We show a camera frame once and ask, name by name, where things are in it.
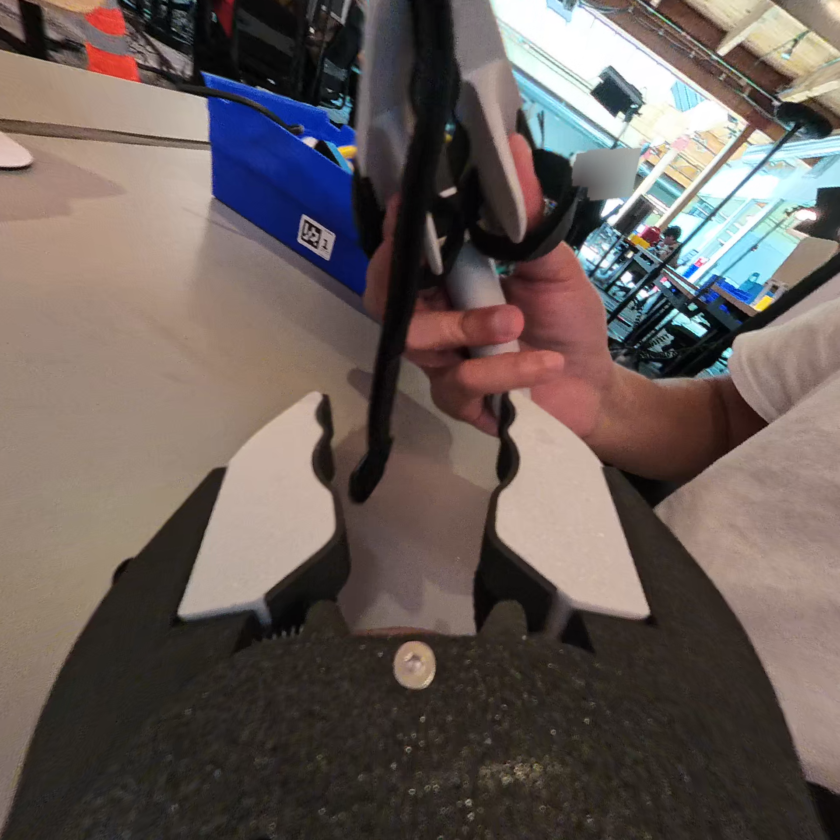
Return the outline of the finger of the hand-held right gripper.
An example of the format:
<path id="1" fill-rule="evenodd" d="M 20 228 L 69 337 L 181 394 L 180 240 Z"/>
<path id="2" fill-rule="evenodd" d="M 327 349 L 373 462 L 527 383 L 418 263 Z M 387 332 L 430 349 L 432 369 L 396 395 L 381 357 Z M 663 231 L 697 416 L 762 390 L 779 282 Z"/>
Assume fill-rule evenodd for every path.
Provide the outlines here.
<path id="1" fill-rule="evenodd" d="M 497 19 L 488 1 L 451 3 L 460 77 L 457 118 L 464 126 L 490 217 L 515 244 L 527 232 L 527 211 L 510 137 L 520 96 Z"/>
<path id="2" fill-rule="evenodd" d="M 356 107 L 356 171 L 377 198 L 401 190 L 414 127 L 410 97 L 415 46 L 411 3 L 370 1 L 364 15 Z"/>

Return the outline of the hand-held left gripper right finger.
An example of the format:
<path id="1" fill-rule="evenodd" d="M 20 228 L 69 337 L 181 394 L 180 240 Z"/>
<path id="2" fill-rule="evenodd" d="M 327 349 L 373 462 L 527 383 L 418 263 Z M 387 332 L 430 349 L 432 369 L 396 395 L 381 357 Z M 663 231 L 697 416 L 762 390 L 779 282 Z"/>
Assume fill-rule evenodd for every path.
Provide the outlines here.
<path id="1" fill-rule="evenodd" d="M 500 398 L 498 486 L 476 570 L 476 625 L 499 602 L 531 634 L 575 613 L 645 621 L 650 607 L 600 460 L 524 392 Z"/>

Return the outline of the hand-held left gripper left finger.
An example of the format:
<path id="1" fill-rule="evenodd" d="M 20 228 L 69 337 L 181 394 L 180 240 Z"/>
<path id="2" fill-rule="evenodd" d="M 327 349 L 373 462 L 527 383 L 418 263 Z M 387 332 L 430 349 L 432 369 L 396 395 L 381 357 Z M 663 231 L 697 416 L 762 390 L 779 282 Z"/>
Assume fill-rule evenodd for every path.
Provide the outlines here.
<path id="1" fill-rule="evenodd" d="M 253 613 L 300 625 L 350 572 L 335 496 L 327 395 L 311 392 L 256 432 L 229 461 L 177 609 L 184 622 Z"/>

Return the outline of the blue bin with tag sticker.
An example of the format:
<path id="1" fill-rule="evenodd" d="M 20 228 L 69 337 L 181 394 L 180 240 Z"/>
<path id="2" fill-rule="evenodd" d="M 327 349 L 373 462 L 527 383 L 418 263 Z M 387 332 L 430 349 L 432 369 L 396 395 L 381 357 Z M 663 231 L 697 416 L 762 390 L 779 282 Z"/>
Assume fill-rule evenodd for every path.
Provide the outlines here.
<path id="1" fill-rule="evenodd" d="M 208 88 L 255 102 L 207 100 L 213 196 L 356 294 L 369 260 L 352 203 L 352 168 L 340 149 L 355 146 L 351 126 L 327 110 L 209 73 Z"/>

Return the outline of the person's right hand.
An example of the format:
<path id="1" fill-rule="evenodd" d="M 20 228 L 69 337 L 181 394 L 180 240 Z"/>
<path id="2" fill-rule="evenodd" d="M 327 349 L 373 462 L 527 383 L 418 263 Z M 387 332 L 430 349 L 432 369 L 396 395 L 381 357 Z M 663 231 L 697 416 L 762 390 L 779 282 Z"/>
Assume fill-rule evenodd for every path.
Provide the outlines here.
<path id="1" fill-rule="evenodd" d="M 491 436 L 492 396 L 533 400 L 598 453 L 595 434 L 614 373 L 600 297 L 566 244 L 520 264 L 501 303 L 457 311 L 446 292 L 422 292 L 403 357 L 427 376 L 436 407 Z"/>

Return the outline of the black hanging box light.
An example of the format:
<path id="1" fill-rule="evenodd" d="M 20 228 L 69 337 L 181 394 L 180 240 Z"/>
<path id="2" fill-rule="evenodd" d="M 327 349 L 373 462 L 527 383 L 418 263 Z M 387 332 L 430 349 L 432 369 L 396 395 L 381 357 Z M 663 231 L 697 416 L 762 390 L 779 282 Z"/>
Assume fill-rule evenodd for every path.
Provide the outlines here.
<path id="1" fill-rule="evenodd" d="M 590 91 L 592 98 L 613 117 L 630 123 L 644 105 L 644 94 L 613 66 L 605 67 Z"/>

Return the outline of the person's white shirt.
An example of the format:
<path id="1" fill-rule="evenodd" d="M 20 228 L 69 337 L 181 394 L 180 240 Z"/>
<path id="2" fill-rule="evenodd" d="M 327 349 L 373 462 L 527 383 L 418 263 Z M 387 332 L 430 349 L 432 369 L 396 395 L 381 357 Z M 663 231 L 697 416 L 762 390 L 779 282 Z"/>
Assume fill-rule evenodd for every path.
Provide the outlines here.
<path id="1" fill-rule="evenodd" d="M 736 339 L 728 372 L 766 427 L 656 512 L 749 635 L 806 779 L 837 794 L 838 298 Z"/>

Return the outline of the orange traffic cone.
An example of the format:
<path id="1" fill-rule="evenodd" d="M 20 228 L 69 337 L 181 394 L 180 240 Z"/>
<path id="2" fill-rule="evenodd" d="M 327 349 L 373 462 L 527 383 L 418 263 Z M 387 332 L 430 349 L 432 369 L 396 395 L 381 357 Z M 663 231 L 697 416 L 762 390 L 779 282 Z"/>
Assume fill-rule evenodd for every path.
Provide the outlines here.
<path id="1" fill-rule="evenodd" d="M 103 1 L 85 13 L 82 31 L 89 71 L 141 82 L 138 64 L 130 50 L 128 28 L 117 1 Z"/>

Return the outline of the black studio light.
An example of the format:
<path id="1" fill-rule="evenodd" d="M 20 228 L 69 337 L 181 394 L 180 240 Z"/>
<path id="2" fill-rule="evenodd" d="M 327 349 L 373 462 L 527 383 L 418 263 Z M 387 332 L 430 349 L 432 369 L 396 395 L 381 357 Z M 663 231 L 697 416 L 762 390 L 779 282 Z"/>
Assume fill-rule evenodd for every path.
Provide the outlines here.
<path id="1" fill-rule="evenodd" d="M 839 243 L 839 186 L 821 187 L 816 192 L 813 218 L 794 226 L 802 236 Z"/>

